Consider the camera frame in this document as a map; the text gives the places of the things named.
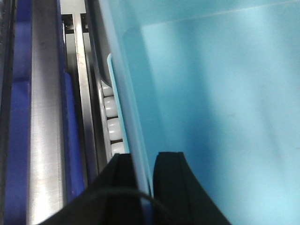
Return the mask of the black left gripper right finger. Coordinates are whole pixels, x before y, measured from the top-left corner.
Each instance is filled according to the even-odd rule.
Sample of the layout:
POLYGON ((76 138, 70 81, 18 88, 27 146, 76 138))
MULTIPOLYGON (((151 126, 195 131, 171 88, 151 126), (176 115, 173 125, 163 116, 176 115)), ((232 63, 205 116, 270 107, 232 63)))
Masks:
POLYGON ((158 225, 228 225, 230 222, 194 176, 182 152, 160 152, 153 173, 158 225))

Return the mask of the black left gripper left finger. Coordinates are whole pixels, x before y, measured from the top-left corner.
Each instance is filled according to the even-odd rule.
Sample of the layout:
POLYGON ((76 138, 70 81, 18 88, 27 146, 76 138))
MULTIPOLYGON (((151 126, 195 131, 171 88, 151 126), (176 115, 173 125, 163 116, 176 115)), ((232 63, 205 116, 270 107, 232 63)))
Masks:
POLYGON ((78 197, 44 225, 143 225, 130 154, 116 154, 78 197))

